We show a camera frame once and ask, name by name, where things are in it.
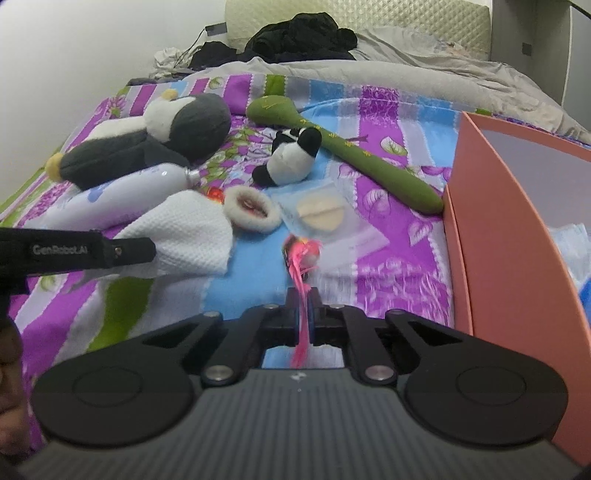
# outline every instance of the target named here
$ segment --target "red object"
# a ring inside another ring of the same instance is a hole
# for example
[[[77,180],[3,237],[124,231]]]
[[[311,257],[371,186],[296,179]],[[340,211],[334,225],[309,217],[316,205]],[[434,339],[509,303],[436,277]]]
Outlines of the red object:
[[[219,189],[217,187],[208,187],[206,192],[205,192],[205,196],[210,199],[213,200],[214,202],[218,202],[223,204],[225,195],[223,194],[223,190]]]

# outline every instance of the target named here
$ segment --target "green stripe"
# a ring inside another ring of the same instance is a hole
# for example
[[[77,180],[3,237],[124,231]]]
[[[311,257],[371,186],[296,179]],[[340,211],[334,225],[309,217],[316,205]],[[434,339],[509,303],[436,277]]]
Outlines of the green stripe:
[[[37,180],[39,178],[39,175],[41,175],[43,173],[44,169],[40,168],[39,170],[37,170],[33,176],[28,179],[21,188],[19,188],[17,190],[16,193],[14,193],[13,195],[11,195],[8,200],[6,200],[6,202],[4,202],[2,205],[0,205],[0,213],[2,213],[4,210],[6,210],[17,198],[19,195],[21,195],[27,188],[29,188],[31,186],[31,184]]]
[[[119,92],[117,92],[117,96],[127,96],[130,88],[129,85],[124,86]]]
[[[105,319],[99,334],[90,343],[88,352],[125,340],[139,322],[148,306],[153,279],[125,277],[107,288]]]
[[[39,185],[35,190],[31,192],[21,203],[19,203],[18,207],[16,207],[10,215],[8,215],[0,226],[12,227],[17,224],[17,222],[21,219],[23,211],[33,202],[38,200],[38,198],[47,191],[47,189],[53,185],[53,182],[49,179],[45,179],[41,185]]]
[[[265,95],[285,95],[285,76],[267,75],[265,80]]]

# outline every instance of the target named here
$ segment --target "pink feather toy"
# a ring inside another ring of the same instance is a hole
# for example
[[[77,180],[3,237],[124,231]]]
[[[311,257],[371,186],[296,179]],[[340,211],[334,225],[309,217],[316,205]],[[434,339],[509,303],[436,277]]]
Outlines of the pink feather toy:
[[[290,235],[283,245],[285,266],[300,295],[300,341],[291,358],[291,368],[302,368],[308,357],[310,334],[308,330],[307,296],[310,286],[305,283],[307,274],[316,267],[320,256],[320,242]]]

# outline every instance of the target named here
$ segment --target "metal bolt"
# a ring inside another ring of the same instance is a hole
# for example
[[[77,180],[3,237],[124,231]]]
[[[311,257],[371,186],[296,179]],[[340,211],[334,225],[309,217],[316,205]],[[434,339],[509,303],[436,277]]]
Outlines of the metal bolt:
[[[205,376],[213,380],[214,382],[223,382],[227,380],[234,374],[234,370],[232,370],[227,365],[212,365],[207,370],[205,370]]]
[[[386,365],[372,365],[365,370],[365,376],[371,380],[387,380],[394,376],[394,370]]]

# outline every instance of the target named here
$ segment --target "plastic bag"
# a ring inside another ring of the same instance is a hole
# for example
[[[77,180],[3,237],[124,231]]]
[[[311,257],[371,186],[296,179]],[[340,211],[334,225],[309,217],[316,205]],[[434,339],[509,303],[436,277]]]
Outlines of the plastic bag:
[[[591,239],[587,229],[580,223],[548,230],[566,263],[587,319],[591,323]]]
[[[322,243],[318,267],[331,270],[389,244],[361,218],[331,181],[305,181],[269,190],[285,225],[296,236]]]

